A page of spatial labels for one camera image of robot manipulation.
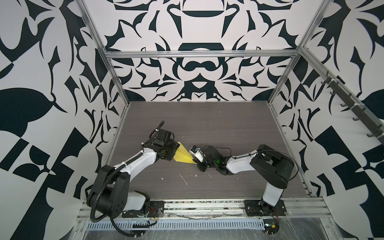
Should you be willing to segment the yellow square paper sheet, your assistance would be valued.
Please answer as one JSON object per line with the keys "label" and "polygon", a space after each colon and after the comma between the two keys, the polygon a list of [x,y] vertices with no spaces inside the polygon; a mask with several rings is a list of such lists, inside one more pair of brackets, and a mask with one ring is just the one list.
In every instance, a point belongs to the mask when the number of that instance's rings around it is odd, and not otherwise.
{"label": "yellow square paper sheet", "polygon": [[179,147],[174,155],[174,160],[179,163],[196,164],[193,156],[187,151],[187,149],[178,142]]}

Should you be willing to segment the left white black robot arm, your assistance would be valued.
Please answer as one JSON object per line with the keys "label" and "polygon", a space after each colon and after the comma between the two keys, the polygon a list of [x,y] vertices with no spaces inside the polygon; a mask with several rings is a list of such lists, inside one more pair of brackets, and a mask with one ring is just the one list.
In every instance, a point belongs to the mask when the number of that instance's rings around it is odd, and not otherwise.
{"label": "left white black robot arm", "polygon": [[103,166],[87,197],[91,221],[96,223],[106,217],[115,219],[120,215],[147,214],[150,197],[139,191],[129,191],[130,183],[158,160],[171,161],[179,146],[174,133],[157,128],[149,140],[141,144],[142,149],[137,154],[115,166]]}

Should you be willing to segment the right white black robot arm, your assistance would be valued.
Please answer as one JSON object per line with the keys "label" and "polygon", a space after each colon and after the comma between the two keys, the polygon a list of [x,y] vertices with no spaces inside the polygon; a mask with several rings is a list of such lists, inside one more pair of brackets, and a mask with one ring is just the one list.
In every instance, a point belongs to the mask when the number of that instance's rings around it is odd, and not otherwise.
{"label": "right white black robot arm", "polygon": [[259,145],[258,149],[240,156],[225,157],[213,146],[193,146],[190,154],[201,172],[207,168],[214,168],[224,176],[258,172],[267,181],[260,204],[269,208],[278,204],[296,165],[291,157],[267,145]]}

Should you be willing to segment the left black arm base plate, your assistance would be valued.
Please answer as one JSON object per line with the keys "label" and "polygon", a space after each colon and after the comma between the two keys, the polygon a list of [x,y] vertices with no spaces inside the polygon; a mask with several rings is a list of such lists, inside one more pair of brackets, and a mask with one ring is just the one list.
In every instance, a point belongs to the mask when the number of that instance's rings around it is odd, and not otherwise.
{"label": "left black arm base plate", "polygon": [[130,210],[122,214],[123,218],[156,218],[164,213],[164,201],[146,201],[140,210]]}

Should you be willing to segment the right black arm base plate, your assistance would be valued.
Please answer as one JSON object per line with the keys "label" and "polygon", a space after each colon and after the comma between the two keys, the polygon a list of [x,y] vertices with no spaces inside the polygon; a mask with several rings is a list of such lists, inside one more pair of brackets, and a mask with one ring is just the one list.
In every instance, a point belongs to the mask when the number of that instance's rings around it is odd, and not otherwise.
{"label": "right black arm base plate", "polygon": [[287,209],[282,200],[272,207],[263,200],[244,200],[245,212],[248,217],[262,216],[285,216]]}

